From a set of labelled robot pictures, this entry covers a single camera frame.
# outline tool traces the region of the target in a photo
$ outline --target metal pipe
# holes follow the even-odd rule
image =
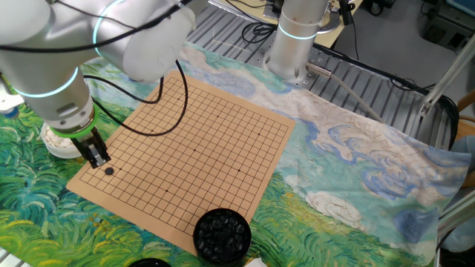
[[[285,1],[263,68],[290,82],[305,76],[305,64],[327,5],[327,0]]]
[[[462,52],[455,58],[451,68],[447,73],[442,77],[442,79],[437,82],[434,89],[425,97],[421,110],[419,111],[420,116],[427,116],[430,109],[435,105],[439,100],[442,94],[448,89],[452,84],[455,78],[460,74],[463,68],[472,60],[475,56],[475,35],[472,36],[470,41],[462,49]]]

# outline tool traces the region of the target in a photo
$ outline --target floor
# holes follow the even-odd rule
[[[397,0],[393,8],[378,17],[364,8],[357,10],[353,18],[360,61],[401,78],[411,78],[421,87],[438,82],[456,54],[421,37],[427,21],[420,13],[421,5],[421,0]],[[353,34],[353,27],[345,27],[335,49],[356,58]],[[473,89],[475,64],[470,63],[445,95],[457,102]],[[475,105],[466,108],[462,115],[475,116]]]

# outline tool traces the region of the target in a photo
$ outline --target desk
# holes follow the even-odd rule
[[[261,257],[272,267],[430,262],[436,238],[432,222],[453,196],[448,192],[462,184],[469,155],[429,148],[270,72],[194,44],[185,45],[180,61],[187,75],[297,122],[250,224],[252,246],[246,260]],[[104,59],[81,69],[142,98],[156,87],[132,82]],[[89,86],[121,120],[138,106],[113,88],[95,82]],[[126,267],[146,257],[173,267],[207,266],[65,189],[86,162],[49,154],[39,137],[43,121],[25,106],[20,110],[17,120],[0,119],[0,247],[33,267]],[[102,112],[99,117],[97,127],[107,139],[117,124]],[[443,167],[436,165],[439,159]],[[442,185],[434,180],[436,172],[444,174]],[[414,187],[419,188],[416,193],[411,192]]]
[[[252,5],[252,6],[259,6],[259,5],[262,5],[262,4],[266,3],[266,1],[262,1],[262,0],[244,0],[244,1],[247,4]],[[351,12],[352,14],[354,14],[356,12],[356,10],[359,8],[359,6],[361,5],[362,2],[363,2],[363,0],[355,0],[355,1],[352,2],[356,6],[356,8]],[[244,12],[250,14],[250,15],[253,15],[256,18],[262,19],[262,20],[264,20],[266,22],[269,22],[269,23],[274,23],[274,24],[277,23],[277,21],[275,19],[269,19],[269,18],[266,18],[266,17],[263,16],[264,7],[251,8],[251,7],[247,7],[244,4],[239,3],[237,1],[232,1],[232,3],[236,7],[239,7],[242,11],[244,11]],[[340,6],[337,1],[335,2],[335,6],[336,7]],[[323,45],[325,47],[331,47],[335,43],[336,39],[340,36],[340,33],[343,30],[343,28],[344,28],[343,19],[341,19],[341,17],[340,17],[340,26],[338,26],[331,33],[325,33],[325,34],[317,35],[315,37],[315,42],[317,44]]]

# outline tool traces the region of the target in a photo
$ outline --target cable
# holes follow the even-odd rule
[[[251,8],[259,8],[259,7],[269,7],[269,6],[272,6],[272,4],[263,4],[263,5],[260,5],[260,6],[252,6],[250,4],[247,4],[246,2],[244,1],[241,1],[241,0],[231,0],[231,1],[236,1],[236,2],[239,2],[247,7],[251,7]]]
[[[351,90],[351,88],[340,78],[338,78],[334,74],[330,74],[330,78],[335,80],[335,82],[342,86],[350,95],[356,98],[356,100],[358,100],[358,103],[360,103],[375,120],[381,123],[385,123],[384,120],[368,104],[366,104],[366,102],[361,99],[361,97],[359,97],[353,90]]]
[[[125,24],[125,23],[122,23],[122,22],[120,22],[120,21],[118,21],[118,20],[116,20],[116,19],[112,19],[112,18],[109,18],[109,17],[107,17],[107,16],[94,15],[93,13],[89,13],[89,12],[86,12],[86,11],[84,11],[84,10],[80,10],[80,9],[77,8],[77,7],[73,7],[72,5],[66,4],[66,3],[64,3],[64,2],[61,1],[61,0],[56,0],[56,3],[60,3],[60,4],[64,5],[64,6],[66,6],[66,7],[69,7],[69,8],[72,9],[72,10],[75,10],[75,11],[77,11],[77,12],[86,14],[86,15],[88,15],[88,16],[92,16],[92,17],[94,17],[94,18],[108,19],[108,20],[110,20],[110,21],[113,21],[113,22],[116,22],[116,23],[118,23],[118,24],[121,24],[122,26],[126,26],[126,27],[129,27],[129,28],[131,28],[131,29],[135,29],[135,27],[132,27],[132,26],[130,26],[130,25],[127,25],[127,24]]]
[[[435,84],[433,84],[433,85],[428,85],[424,88],[420,88],[417,85],[412,84],[412,83],[410,83],[410,82],[408,82],[408,81],[406,81],[402,78],[399,78],[399,77],[397,77],[393,74],[387,73],[383,70],[379,70],[377,68],[368,66],[365,63],[361,63],[357,60],[351,59],[349,56],[347,56],[343,53],[331,50],[328,47],[325,47],[323,45],[314,43],[313,47],[315,49],[318,49],[318,50],[324,52],[325,54],[327,54],[329,56],[333,56],[337,59],[342,59],[342,60],[344,60],[344,61],[346,61],[350,64],[353,64],[353,65],[358,66],[360,68],[363,68],[365,70],[369,70],[369,71],[377,73],[381,76],[385,76],[385,77],[390,79],[390,81],[395,85],[395,87],[397,87],[398,89],[401,89],[401,90],[411,90],[411,91],[415,91],[417,93],[420,93],[424,96],[427,96],[430,93],[430,91],[428,89],[435,85]],[[457,105],[455,104],[455,102],[452,99],[450,99],[446,96],[441,96],[439,101],[437,101],[437,104],[439,105],[439,107],[443,111],[445,111],[445,113],[447,114],[447,116],[448,116],[448,118],[451,122],[451,138],[450,138],[450,142],[449,142],[449,149],[450,149],[452,147],[453,143],[455,142],[455,137],[456,137],[456,134],[457,134],[457,130],[459,128],[459,110],[458,110]]]
[[[183,69],[181,68],[180,66],[180,63],[178,62],[178,60],[175,62],[175,64],[177,65],[178,67],[178,70],[180,71],[180,74],[181,74],[181,78],[183,80],[183,86],[185,87],[185,102],[183,103],[183,111],[182,113],[180,114],[180,118],[178,118],[177,120],[177,123],[175,123],[175,125],[173,125],[170,129],[168,129],[167,131],[164,131],[164,132],[161,132],[161,133],[143,133],[141,131],[137,131],[133,128],[131,128],[130,126],[127,126],[125,125],[124,123],[122,123],[120,120],[118,120],[118,118],[116,118],[114,115],[112,115],[106,108],[104,108],[98,101],[96,101],[95,99],[92,99],[94,101],[94,103],[96,103],[96,105],[102,109],[102,111],[104,111],[104,113],[109,116],[112,120],[114,120],[117,124],[119,124],[120,126],[123,126],[125,129],[129,130],[129,131],[132,131],[136,134],[140,134],[140,135],[143,135],[143,136],[162,136],[162,135],[165,135],[165,134],[168,134],[170,132],[172,132],[180,123],[181,123],[181,120],[183,119],[183,117],[185,116],[185,112],[186,112],[186,106],[188,104],[188,84],[186,83],[186,77],[185,77],[185,74],[183,72]]]
[[[426,16],[427,14],[429,14],[429,12],[424,12],[424,11],[422,11],[422,10],[424,9],[424,5],[425,5],[425,0],[424,0],[424,2],[423,2],[422,5],[421,5],[421,14],[424,15],[424,16]]]
[[[239,7],[236,7],[229,0],[226,0],[226,2],[228,4],[230,4],[231,6],[233,6],[235,9],[239,10],[239,12],[241,12],[246,17],[248,17],[252,20],[255,20],[248,13],[242,11]],[[249,40],[249,39],[247,39],[246,34],[250,31],[251,28],[254,28],[252,30],[252,33],[254,33],[254,36],[262,36],[262,38],[260,38],[258,40]],[[257,43],[260,43],[260,42],[268,39],[275,30],[277,30],[277,25],[276,24],[266,23],[266,22],[253,22],[253,23],[250,23],[250,24],[246,25],[240,35],[241,35],[241,38],[245,42],[248,42],[250,44],[257,44]]]
[[[116,85],[114,84],[113,82],[111,81],[108,81],[106,79],[103,79],[101,77],[98,77],[98,76],[92,76],[92,75],[84,75],[84,79],[95,79],[95,80],[98,80],[98,81],[101,81],[101,82],[105,82],[106,84],[108,85],[111,85],[111,86],[114,86],[117,90],[123,92],[124,94],[130,96],[131,98],[139,101],[139,102],[142,102],[142,103],[146,103],[146,104],[157,104],[160,99],[162,98],[162,92],[163,92],[163,77],[160,78],[160,89],[158,91],[158,97],[156,100],[154,101],[148,101],[148,100],[144,100],[144,99],[141,99],[139,97],[136,97],[135,95],[129,93],[126,89],[124,88],[121,88],[119,85]]]
[[[356,26],[355,22],[353,22],[353,29],[355,33],[355,51],[356,51],[356,59],[359,61],[359,55],[358,55],[358,45],[356,44]]]
[[[437,244],[437,246],[436,246],[436,252],[440,249],[440,247],[442,246],[442,244],[444,243],[444,241],[447,239],[447,237],[452,234],[453,230],[455,230],[455,228],[452,229],[452,230],[450,230],[450,231],[448,231],[448,232],[442,237],[442,239],[439,241],[439,244]]]
[[[186,5],[190,3],[191,1],[193,0],[182,0],[180,1],[180,5]],[[14,47],[14,46],[8,46],[8,45],[0,45],[0,50],[6,50],[6,51],[12,51],[12,52],[23,52],[23,53],[70,53],[70,52],[77,52],[77,51],[83,51],[83,50],[90,50],[90,49],[103,47],[105,45],[112,44],[113,42],[117,42],[121,39],[124,39],[125,37],[131,36],[132,34],[138,33],[142,30],[150,29],[158,25],[163,19],[167,19],[169,16],[173,15],[175,12],[177,12],[180,9],[181,8],[178,5],[174,5],[173,7],[170,7],[164,14],[158,16],[155,19],[152,19],[151,21],[135,29],[129,30],[128,32],[120,34],[111,39],[98,42],[96,44],[87,44],[87,45],[81,45],[77,47],[60,47],[60,48],[33,48],[33,47]]]

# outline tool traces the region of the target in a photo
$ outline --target white cylinder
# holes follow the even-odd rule
[[[291,82],[305,75],[305,64],[327,5],[327,0],[285,1],[275,41],[263,67]]]

